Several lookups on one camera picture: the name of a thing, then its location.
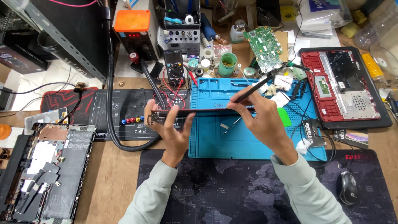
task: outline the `red gaming mouse pad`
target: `red gaming mouse pad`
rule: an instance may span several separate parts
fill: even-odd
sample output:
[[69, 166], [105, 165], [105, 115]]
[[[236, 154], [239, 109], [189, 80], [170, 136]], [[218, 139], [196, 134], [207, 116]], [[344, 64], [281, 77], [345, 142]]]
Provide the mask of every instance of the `red gaming mouse pad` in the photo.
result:
[[[97, 87], [84, 88], [82, 100], [75, 112], [70, 116], [70, 124], [88, 125], [88, 118], [90, 116], [90, 111], [92, 110], [93, 97], [96, 90], [98, 90]], [[49, 110], [60, 109], [63, 107], [66, 107], [68, 112], [70, 112], [79, 98], [79, 94], [73, 92], [73, 89], [62, 90], [57, 93], [55, 92], [57, 91], [46, 92], [43, 95], [40, 113], [47, 112]]]

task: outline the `orange cover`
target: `orange cover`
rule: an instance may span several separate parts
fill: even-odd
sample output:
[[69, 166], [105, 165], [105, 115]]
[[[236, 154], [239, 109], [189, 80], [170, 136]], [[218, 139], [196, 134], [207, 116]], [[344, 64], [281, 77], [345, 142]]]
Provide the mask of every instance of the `orange cover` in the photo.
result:
[[148, 31], [150, 21], [149, 10], [120, 10], [116, 15], [116, 32]]

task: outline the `stylus pen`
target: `stylus pen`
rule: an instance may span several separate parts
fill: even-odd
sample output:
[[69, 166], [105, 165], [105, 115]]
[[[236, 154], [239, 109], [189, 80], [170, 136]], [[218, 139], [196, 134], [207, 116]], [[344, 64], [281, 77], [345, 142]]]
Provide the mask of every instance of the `stylus pen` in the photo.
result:
[[249, 89], [249, 91], [247, 91], [245, 94], [241, 95], [236, 101], [235, 103], [240, 103], [242, 100], [246, 99], [250, 94], [254, 93], [256, 90], [258, 90], [261, 86], [263, 86], [264, 84], [266, 84], [269, 80], [272, 79], [272, 75], [268, 76], [267, 78], [265, 78], [264, 80], [262, 80], [261, 82], [257, 83], [257, 85], [255, 85], [253, 88]]

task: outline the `person's right hand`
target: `person's right hand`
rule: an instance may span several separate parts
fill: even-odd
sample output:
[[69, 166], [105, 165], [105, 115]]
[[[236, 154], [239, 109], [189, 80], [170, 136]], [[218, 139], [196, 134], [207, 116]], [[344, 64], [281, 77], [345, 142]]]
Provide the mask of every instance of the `person's right hand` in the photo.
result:
[[[253, 86], [237, 92], [231, 97], [227, 108], [238, 112], [253, 135], [279, 156], [285, 165], [294, 164], [298, 155], [292, 140], [286, 134], [275, 101], [262, 97], [255, 91], [240, 103], [234, 103], [251, 88]], [[257, 113], [255, 117], [246, 108], [252, 105]]]

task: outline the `green circuit board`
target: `green circuit board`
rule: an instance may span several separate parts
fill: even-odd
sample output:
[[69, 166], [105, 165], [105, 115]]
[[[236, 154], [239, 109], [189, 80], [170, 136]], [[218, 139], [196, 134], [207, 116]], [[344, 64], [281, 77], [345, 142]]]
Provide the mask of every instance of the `green circuit board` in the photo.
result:
[[263, 73], [282, 66], [279, 54], [283, 52], [283, 49], [271, 28], [260, 27], [250, 32], [243, 32], [243, 35], [249, 41]]

